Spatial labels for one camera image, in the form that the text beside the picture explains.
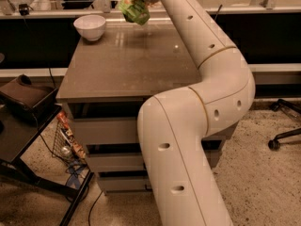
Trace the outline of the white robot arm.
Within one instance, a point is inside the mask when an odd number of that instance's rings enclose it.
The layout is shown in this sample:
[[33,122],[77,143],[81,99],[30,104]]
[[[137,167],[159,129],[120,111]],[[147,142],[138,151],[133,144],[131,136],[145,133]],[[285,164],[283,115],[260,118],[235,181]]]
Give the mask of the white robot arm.
[[160,1],[201,76],[196,84],[150,97],[138,114],[138,138],[162,224],[233,226],[201,141],[244,116],[254,100],[254,77],[197,0]]

